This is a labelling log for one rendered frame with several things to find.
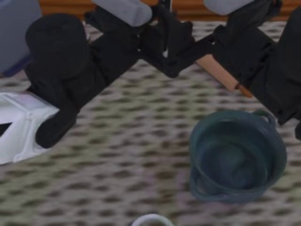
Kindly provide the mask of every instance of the beige textured surface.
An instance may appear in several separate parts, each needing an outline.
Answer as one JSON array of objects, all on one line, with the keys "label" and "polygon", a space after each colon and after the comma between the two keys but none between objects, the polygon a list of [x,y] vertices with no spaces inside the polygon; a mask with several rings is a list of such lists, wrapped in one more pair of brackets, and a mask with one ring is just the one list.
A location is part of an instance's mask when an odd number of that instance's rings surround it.
[{"label": "beige textured surface", "polygon": [[[195,23],[197,39],[218,24]],[[277,40],[284,25],[263,30]],[[28,82],[20,74],[0,85],[20,91]],[[0,167],[0,226],[127,226],[148,213],[176,226],[301,226],[294,121],[278,128],[288,146],[285,174],[260,200],[203,203],[188,191],[188,139],[196,123],[223,109],[262,108],[196,65],[171,80],[140,61],[82,110],[51,152]]]}]

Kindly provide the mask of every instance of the gray box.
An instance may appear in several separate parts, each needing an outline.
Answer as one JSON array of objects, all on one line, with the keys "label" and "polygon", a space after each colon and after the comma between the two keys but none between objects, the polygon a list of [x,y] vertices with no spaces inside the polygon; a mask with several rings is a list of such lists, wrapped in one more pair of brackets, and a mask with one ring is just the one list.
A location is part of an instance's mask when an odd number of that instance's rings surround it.
[{"label": "gray box", "polygon": [[25,34],[41,16],[38,0],[0,0],[0,74],[13,76],[29,63]]}]

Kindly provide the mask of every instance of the woven rug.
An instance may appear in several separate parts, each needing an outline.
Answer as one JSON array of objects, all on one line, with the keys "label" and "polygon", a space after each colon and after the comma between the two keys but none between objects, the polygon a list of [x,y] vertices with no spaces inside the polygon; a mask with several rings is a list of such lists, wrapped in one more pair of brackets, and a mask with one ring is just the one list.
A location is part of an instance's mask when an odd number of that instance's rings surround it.
[{"label": "woven rug", "polygon": [[[200,39],[221,23],[195,23]],[[266,23],[278,40],[285,23]],[[92,39],[100,35],[87,27]],[[23,72],[0,80],[21,91]],[[129,226],[158,213],[176,226],[301,226],[301,142],[295,121],[281,128],[284,175],[246,205],[197,201],[190,193],[188,140],[199,120],[224,109],[252,112],[256,99],[229,92],[197,65],[172,80],[139,61],[82,109],[50,152],[0,167],[0,226]]]}]

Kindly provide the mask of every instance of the black cylinder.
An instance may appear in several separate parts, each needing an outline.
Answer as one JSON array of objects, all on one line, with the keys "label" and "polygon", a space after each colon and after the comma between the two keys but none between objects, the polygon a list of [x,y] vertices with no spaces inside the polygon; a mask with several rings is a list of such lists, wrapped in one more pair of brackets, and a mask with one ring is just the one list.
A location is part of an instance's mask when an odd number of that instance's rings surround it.
[{"label": "black cylinder", "polygon": [[84,26],[72,15],[52,14],[40,18],[27,30],[26,42],[33,63],[45,76],[70,78],[90,61]]},{"label": "black cylinder", "polygon": [[301,83],[301,7],[290,15],[275,53],[285,75]]}]

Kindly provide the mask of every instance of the gray pad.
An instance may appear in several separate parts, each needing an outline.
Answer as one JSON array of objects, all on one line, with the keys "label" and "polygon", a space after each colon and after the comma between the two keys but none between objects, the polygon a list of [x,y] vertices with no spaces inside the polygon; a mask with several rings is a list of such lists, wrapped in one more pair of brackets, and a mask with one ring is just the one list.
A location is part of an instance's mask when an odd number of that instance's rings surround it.
[{"label": "gray pad", "polygon": [[254,0],[204,0],[204,5],[210,11],[225,16],[253,1]]},{"label": "gray pad", "polygon": [[151,8],[140,0],[92,0],[132,27],[141,26],[152,18]]}]

